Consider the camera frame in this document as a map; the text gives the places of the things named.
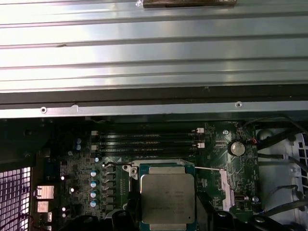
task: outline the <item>metal bar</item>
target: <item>metal bar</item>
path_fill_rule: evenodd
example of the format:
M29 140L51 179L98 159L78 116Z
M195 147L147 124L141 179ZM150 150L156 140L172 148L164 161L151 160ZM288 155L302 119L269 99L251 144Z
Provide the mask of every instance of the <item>metal bar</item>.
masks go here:
M130 106L96 106L63 108L34 108L0 110L0 118L30 117L66 117L66 116L133 116L160 114L225 114L244 112L304 112L308 101L288 102L236 102L236 103L198 103L198 104L162 104Z

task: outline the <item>corrugated metal panel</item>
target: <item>corrugated metal panel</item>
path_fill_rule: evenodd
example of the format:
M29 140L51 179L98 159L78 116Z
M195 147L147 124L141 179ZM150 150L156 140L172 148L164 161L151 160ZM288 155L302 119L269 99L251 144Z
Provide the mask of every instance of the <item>corrugated metal panel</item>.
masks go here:
M308 82L307 22L307 0L2 0L0 92Z

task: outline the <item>green circuit board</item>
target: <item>green circuit board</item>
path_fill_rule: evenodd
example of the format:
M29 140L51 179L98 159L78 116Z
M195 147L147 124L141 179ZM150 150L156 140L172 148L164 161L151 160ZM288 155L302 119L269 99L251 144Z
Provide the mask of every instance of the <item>green circuit board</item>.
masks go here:
M169 122L136 124L94 124L83 133L80 147L62 158L61 175L71 180L63 186L64 192L71 185L78 185L75 193L63 193L62 205L79 204L81 213L104 218L116 208L124 208L129 190L138 190L125 163L134 160L183 159L197 167L224 169L235 198L228 202L228 209L240 220L253 215L253 202L259 197L259 170L257 149L246 144L245 154L238 157L228 153L232 140L248 141L255 136L253 128L243 129L237 122ZM90 172L96 170L96 176ZM98 186L91 188L96 181ZM226 209L226 192L222 189L222 176L217 170L196 169L198 192L205 192L215 209ZM91 207L90 193L96 190L96 206Z

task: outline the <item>silver metal panel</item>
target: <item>silver metal panel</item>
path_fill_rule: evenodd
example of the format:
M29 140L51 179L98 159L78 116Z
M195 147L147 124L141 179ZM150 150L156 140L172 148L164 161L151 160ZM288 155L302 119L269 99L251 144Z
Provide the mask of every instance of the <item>silver metal panel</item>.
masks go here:
M192 104L159 104L159 105L129 105L129 106L95 106L61 108L29 108L3 109L0 118L35 118L35 117L68 117L68 116L138 116L138 115L189 115L215 114L216 120L230 119L231 115L239 113L288 113L304 112L308 101L281 102L236 102L236 103L192 103Z
M0 92L308 83L308 2L4 0Z

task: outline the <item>black cable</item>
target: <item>black cable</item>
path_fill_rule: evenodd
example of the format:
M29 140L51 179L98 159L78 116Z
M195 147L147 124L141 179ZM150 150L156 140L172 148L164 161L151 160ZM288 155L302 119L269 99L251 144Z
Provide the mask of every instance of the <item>black cable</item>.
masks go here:
M267 158L267 159L278 159L278 160L283 160L284 156L281 154L262 154L262 153L258 153L258 157L261 158ZM308 166L306 166L305 164L301 163L300 161L296 160L295 158L289 156L288 160L294 164L297 164L302 170L304 170L305 172L308 173Z
M308 167L307 167L305 164L303 164L302 162L300 162L300 161L298 161L298 160L296 160L295 158L290 157L290 156L289 156L289 160L290 160L291 162L297 164L298 166L300 166L300 168L301 168L302 170L304 170L305 172L308 173Z
M16 221L16 220L18 220L18 219L24 218L24 217L25 217L24 215L21 215L21 216L19 216L19 217L16 217L16 218L10 220L10 221L7 222L6 224L0 226L0 231L3 230L7 225L13 223L14 221Z
M266 202L279 190L281 189L294 189L295 195L299 200L304 199L304 195L301 191L298 190L298 186L296 184L291 184L291 185L281 185L276 188L274 188L272 191L269 192L269 194L265 197L265 202Z
M31 216L31 215L29 215L29 214L22 214L22 215L20 215L20 216L18 216L18 217L16 217L16 218L10 220L9 222L7 222L6 224L4 224L4 225L2 225L2 226L0 227L0 231L3 230L7 225L13 223L14 221L16 221L16 220L18 220L18 219L23 220L23 219L25 219L25 218L29 218L29 219L30 219L30 224L31 224L31 226L32 226L34 229L36 229L36 230L41 230L41 231L47 231L47 229L44 229L44 228L42 228L42 227L37 227L37 226L35 226L35 225L34 225L33 216Z
M308 130L306 130L303 126L299 125L298 123L296 123L294 120L292 120L290 117L288 117L287 115L272 115L272 116L268 116L268 117L262 117L262 118L258 118L258 119L253 119L251 121L246 122L243 125L243 128L247 127L250 124L253 124L255 122L261 121L261 120L266 120L266 119L272 119L272 118L285 118L286 120L288 120L291 124L293 124L295 127L297 127L298 129L300 129L303 133L305 133L308 136Z
M303 200L298 200L298 201L293 201L293 202L289 202L283 205L279 205L277 207L274 207L272 209L270 209L269 211L265 212L263 215L270 217L273 216L275 214L278 213L282 213L285 211L289 211L295 208L300 208L303 206L308 206L308 199L303 199Z
M285 131L282 131L274 136L268 137L265 140L261 140L258 142L257 144L257 149L258 150L262 150L264 148L268 148L271 147L277 143L279 143L280 141L283 141L285 139L287 139L290 136L294 136L298 133L300 133L301 130L299 130L298 128L291 128L291 129L287 129Z

